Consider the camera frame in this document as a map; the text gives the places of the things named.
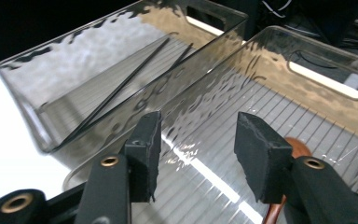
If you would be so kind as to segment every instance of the white table surface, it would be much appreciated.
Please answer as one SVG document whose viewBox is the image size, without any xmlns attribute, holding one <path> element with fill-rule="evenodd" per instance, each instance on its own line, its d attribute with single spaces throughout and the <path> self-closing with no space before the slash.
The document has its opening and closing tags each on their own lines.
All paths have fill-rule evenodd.
<svg viewBox="0 0 358 224">
<path fill-rule="evenodd" d="M 0 79 L 0 197 L 17 189 L 40 189 L 47 199 L 62 192 L 69 169 L 37 150 L 7 88 Z"/>
</svg>

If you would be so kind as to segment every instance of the transparent storage container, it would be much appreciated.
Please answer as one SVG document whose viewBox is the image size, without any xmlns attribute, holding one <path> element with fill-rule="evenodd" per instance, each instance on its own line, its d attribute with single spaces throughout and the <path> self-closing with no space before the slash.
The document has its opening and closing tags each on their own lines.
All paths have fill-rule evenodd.
<svg viewBox="0 0 358 224">
<path fill-rule="evenodd" d="M 188 11 L 220 21 L 225 31 L 221 34 L 229 40 L 221 40 L 221 34 L 210 32 L 216 29 L 190 17 Z M 219 47 L 227 45 L 221 55 L 205 55 L 211 60 L 203 66 L 211 69 L 208 63 L 221 61 L 241 46 L 246 18 L 243 13 L 205 0 L 140 1 L 0 62 L 0 77 L 38 147 L 52 152 L 67 147 L 92 122 L 172 69 L 188 46 L 191 50 L 186 57 L 211 42 Z M 119 95 L 81 132 L 70 135 L 166 39 L 168 44 Z M 97 140 L 108 135 L 98 135 Z M 84 147 L 100 149 L 93 142 Z"/>
<path fill-rule="evenodd" d="M 358 192 L 358 90 L 340 82 L 358 75 L 357 56 L 269 27 L 212 70 L 195 66 L 202 59 L 184 61 L 93 127 L 120 133 L 96 154 L 101 156 L 118 153 L 141 114 L 163 115 L 156 202 L 134 203 L 133 223 L 261 223 L 268 206 L 255 201 L 234 154 L 239 111 L 304 142 Z M 175 96 L 161 102 L 161 89 Z M 93 158 L 67 176 L 65 189 L 87 180 Z"/>
</svg>

